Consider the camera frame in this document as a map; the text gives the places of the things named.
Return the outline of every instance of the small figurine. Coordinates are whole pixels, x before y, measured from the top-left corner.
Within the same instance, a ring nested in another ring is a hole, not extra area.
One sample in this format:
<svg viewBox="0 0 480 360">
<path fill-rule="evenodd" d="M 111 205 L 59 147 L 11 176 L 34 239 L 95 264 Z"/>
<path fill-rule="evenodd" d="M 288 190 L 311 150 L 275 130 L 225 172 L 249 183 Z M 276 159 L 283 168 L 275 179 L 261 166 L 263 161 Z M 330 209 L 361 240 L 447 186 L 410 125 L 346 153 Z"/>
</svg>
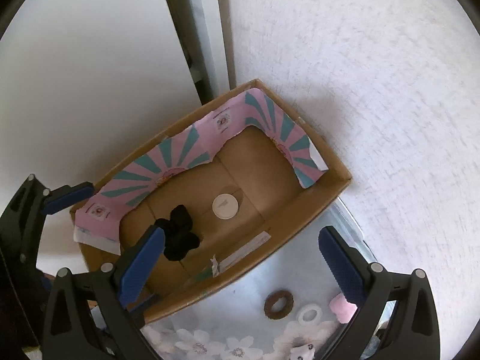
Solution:
<svg viewBox="0 0 480 360">
<path fill-rule="evenodd" d="M 315 355 L 315 346 L 306 344 L 290 349 L 290 360 L 313 360 Z"/>
</svg>

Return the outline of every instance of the pink paper lining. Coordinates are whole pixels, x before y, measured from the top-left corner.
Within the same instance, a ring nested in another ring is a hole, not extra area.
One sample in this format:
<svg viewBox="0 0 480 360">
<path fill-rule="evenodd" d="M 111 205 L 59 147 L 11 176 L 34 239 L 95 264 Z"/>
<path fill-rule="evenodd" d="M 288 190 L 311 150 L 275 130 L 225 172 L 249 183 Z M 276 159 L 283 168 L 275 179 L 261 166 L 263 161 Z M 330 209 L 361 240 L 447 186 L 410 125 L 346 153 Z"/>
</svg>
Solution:
<svg viewBox="0 0 480 360">
<path fill-rule="evenodd" d="M 308 188 L 328 170 L 305 131 L 257 88 L 225 102 L 128 164 L 75 215 L 74 240 L 120 254 L 119 225 L 158 185 L 213 160 L 227 140 L 256 126 L 275 143 Z"/>
</svg>

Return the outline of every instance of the black scrunchie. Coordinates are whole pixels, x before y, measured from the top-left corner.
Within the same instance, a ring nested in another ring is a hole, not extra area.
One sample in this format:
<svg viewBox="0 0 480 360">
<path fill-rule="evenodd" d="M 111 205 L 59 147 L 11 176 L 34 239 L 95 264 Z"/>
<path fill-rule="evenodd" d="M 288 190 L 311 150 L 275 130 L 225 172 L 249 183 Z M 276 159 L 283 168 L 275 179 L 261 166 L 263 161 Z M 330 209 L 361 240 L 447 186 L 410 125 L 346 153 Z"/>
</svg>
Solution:
<svg viewBox="0 0 480 360">
<path fill-rule="evenodd" d="M 163 254 L 170 261 L 180 261 L 188 251 L 200 246 L 200 239 L 191 233 L 194 223 L 186 207 L 181 204 L 170 213 L 170 220 L 159 218 L 155 226 L 165 232 L 165 250 Z"/>
</svg>

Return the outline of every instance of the label sticker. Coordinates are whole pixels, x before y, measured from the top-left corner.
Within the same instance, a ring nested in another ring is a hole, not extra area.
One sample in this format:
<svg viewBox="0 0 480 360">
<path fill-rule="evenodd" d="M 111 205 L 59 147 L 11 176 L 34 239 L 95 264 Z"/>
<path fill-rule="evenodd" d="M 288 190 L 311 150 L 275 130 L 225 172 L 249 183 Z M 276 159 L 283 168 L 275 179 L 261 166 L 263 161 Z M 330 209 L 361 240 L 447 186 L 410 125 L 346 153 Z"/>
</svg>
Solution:
<svg viewBox="0 0 480 360">
<path fill-rule="evenodd" d="M 88 209 L 88 215 L 101 222 L 108 216 L 109 213 L 110 209 L 108 207 L 97 203 Z"/>
<path fill-rule="evenodd" d="M 230 115 L 229 108 L 215 115 L 213 118 L 213 122 L 215 123 L 215 129 L 217 131 L 217 134 L 221 134 L 227 128 L 229 128 L 230 121 L 231 121 L 231 115 Z"/>
<path fill-rule="evenodd" d="M 270 238 L 272 238 L 270 234 L 268 234 L 266 231 L 262 231 L 254 239 L 247 242 L 236 252 L 233 252 L 230 256 L 220 262 L 220 264 L 218 265 L 218 270 L 220 271 L 220 273 L 225 272 L 232 265 L 238 263 L 243 257 L 261 247 L 261 245 L 267 242 Z"/>
</svg>

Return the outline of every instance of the white round lid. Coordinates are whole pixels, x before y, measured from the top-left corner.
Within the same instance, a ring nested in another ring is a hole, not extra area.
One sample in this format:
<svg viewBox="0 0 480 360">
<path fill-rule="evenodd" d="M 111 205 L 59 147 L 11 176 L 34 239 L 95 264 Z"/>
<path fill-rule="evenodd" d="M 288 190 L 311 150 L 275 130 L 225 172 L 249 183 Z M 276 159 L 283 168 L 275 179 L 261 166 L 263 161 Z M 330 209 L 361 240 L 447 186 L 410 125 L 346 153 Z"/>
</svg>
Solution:
<svg viewBox="0 0 480 360">
<path fill-rule="evenodd" d="M 234 196 L 228 193 L 218 195 L 212 204 L 214 214 L 220 219 L 230 219 L 235 216 L 239 210 L 239 203 Z"/>
</svg>

